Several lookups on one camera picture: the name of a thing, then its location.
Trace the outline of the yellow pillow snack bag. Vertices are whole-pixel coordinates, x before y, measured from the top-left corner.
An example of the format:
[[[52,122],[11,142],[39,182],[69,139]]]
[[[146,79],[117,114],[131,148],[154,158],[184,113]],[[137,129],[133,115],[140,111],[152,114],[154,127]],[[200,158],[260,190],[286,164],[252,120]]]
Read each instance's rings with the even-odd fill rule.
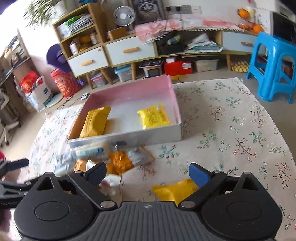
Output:
[[[198,189],[199,187],[191,179],[170,185],[154,185],[152,187],[152,191],[161,201],[173,201],[176,205]]]

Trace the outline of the orange foil snack packet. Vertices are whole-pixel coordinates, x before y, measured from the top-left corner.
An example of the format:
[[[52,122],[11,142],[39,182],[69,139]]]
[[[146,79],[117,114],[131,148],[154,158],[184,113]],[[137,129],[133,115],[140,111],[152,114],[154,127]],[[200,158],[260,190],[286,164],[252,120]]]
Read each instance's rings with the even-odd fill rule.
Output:
[[[134,164],[126,152],[119,151],[109,154],[109,162],[107,163],[106,168],[108,174],[121,175],[134,168]]]

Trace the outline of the large yellow snack bag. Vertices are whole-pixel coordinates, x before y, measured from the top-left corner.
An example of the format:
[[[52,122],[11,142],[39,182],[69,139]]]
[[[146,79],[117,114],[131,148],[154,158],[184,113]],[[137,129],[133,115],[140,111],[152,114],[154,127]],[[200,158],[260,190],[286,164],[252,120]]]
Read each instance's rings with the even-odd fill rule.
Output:
[[[88,138],[103,135],[107,118],[110,112],[110,106],[105,106],[89,111],[79,138]]]

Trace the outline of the silver white snack packet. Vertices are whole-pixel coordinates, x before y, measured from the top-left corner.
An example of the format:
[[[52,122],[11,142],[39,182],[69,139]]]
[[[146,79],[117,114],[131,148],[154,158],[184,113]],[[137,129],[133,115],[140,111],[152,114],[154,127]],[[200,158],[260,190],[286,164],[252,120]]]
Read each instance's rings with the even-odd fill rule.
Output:
[[[134,167],[145,165],[155,160],[151,153],[142,146],[125,149],[125,153]]]

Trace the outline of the floral tablecloth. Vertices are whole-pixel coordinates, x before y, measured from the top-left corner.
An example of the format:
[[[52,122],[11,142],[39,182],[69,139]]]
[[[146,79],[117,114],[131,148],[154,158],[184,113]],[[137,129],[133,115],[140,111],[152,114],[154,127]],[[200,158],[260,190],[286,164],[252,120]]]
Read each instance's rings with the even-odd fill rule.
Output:
[[[193,162],[236,177],[251,172],[282,212],[277,240],[295,240],[295,162],[275,123],[237,78],[176,84],[183,139],[148,146],[152,164],[126,172],[124,201],[155,201],[154,185],[187,179]]]

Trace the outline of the white office chair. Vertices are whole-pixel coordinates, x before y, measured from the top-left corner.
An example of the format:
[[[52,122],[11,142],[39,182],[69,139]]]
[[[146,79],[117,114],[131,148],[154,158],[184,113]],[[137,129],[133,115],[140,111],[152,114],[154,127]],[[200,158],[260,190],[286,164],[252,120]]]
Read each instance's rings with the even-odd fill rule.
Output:
[[[21,127],[19,118],[9,110],[9,97],[1,90],[1,147],[10,144],[10,131]]]

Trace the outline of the yellow printed snack packet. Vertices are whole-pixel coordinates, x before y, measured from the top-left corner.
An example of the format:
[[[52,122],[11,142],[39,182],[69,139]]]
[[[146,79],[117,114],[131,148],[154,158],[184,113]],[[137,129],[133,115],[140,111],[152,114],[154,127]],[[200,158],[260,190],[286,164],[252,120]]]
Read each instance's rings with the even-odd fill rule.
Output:
[[[137,112],[144,130],[171,125],[163,105],[157,104]]]

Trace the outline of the pink and white cardboard box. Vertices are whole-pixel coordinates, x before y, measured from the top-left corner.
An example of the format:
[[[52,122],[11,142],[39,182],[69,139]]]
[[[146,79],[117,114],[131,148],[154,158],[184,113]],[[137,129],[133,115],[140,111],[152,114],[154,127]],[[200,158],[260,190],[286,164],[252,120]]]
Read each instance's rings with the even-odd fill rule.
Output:
[[[138,111],[162,104],[171,122],[168,126],[144,129]],[[80,138],[89,111],[110,106],[103,135]],[[127,146],[155,145],[182,140],[182,119],[171,78],[162,75],[133,81],[90,94],[70,132],[67,144],[78,147],[99,142]]]

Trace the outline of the white shopping bag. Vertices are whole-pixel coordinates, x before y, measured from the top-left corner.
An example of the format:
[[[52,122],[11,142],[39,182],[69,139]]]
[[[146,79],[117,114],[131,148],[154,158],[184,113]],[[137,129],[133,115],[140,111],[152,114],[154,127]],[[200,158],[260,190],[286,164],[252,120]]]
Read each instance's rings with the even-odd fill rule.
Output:
[[[27,80],[22,88],[25,91],[26,100],[37,112],[44,110],[52,100],[53,92],[47,86],[44,76],[36,81]]]

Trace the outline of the red storage box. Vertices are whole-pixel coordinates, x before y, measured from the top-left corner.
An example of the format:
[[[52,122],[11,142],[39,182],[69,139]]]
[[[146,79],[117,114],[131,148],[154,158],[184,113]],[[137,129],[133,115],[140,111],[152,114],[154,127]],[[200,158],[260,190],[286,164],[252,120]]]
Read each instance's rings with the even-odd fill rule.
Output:
[[[165,62],[164,70],[166,75],[170,76],[188,75],[193,73],[192,62],[182,60],[172,63]]]

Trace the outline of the purple plush toy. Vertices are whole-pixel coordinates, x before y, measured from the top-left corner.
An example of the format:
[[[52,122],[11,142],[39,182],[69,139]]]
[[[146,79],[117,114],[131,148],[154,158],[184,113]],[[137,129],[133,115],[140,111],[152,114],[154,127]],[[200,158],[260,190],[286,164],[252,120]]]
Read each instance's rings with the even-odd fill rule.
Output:
[[[62,70],[64,73],[72,71],[59,44],[55,44],[48,49],[46,60],[49,65]]]

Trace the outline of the blue plastic stool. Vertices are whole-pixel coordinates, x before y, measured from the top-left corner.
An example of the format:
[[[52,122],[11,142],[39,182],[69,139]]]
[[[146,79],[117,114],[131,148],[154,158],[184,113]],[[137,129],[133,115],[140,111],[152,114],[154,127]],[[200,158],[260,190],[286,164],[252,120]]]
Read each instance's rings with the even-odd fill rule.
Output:
[[[267,50],[267,61],[258,62],[261,46]],[[277,93],[290,96],[289,104],[293,103],[295,93],[295,73],[290,78],[282,69],[284,57],[291,57],[295,61],[295,45],[279,37],[260,32],[251,55],[246,78],[253,76],[258,81],[257,95],[264,101],[273,101]]]

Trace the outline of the wooden cabinet with drawers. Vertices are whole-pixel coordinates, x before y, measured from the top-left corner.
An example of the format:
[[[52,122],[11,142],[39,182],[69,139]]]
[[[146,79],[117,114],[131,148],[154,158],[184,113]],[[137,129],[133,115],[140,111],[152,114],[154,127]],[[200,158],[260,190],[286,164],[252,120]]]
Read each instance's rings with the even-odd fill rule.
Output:
[[[67,20],[76,16],[89,18],[89,25],[81,26],[81,29],[67,37],[63,37],[62,30],[65,28]],[[167,57],[167,54],[162,54],[157,49],[156,42],[162,40],[169,32],[161,36],[159,39],[143,44],[134,33],[125,35],[118,39],[110,39],[107,34],[107,18],[98,3],[85,4],[67,15],[59,18],[53,23],[53,28],[59,40],[59,45],[64,53],[64,56],[75,77],[86,76],[96,70],[104,70],[108,67],[117,67],[125,64],[131,64],[135,68],[137,62],[143,60],[151,60],[161,57]],[[74,42],[81,35],[89,35],[92,32],[96,33],[97,43],[81,52],[73,54],[70,49],[71,42]],[[221,45],[223,49],[219,54],[249,54],[250,50],[243,50],[242,47],[251,47],[254,43],[247,39],[255,39],[256,34],[243,30],[206,30],[206,31],[191,31],[191,32],[212,32],[215,37],[215,43]],[[239,41],[238,49],[226,49],[222,43],[223,33],[242,34],[243,37]]]

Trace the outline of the white desk fan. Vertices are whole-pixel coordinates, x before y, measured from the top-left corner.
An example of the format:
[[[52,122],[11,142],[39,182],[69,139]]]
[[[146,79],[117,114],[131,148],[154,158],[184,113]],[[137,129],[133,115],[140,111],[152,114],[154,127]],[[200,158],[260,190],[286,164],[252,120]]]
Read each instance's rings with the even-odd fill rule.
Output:
[[[134,30],[135,12],[129,6],[120,6],[113,12],[115,23],[120,27],[126,27],[130,32]]]

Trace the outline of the framed cat picture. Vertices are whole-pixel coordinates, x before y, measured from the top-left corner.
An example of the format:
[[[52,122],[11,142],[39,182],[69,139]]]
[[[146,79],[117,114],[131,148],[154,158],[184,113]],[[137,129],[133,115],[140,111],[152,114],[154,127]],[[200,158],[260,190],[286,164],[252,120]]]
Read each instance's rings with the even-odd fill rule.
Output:
[[[138,24],[161,21],[165,18],[161,1],[135,0],[132,1]]]

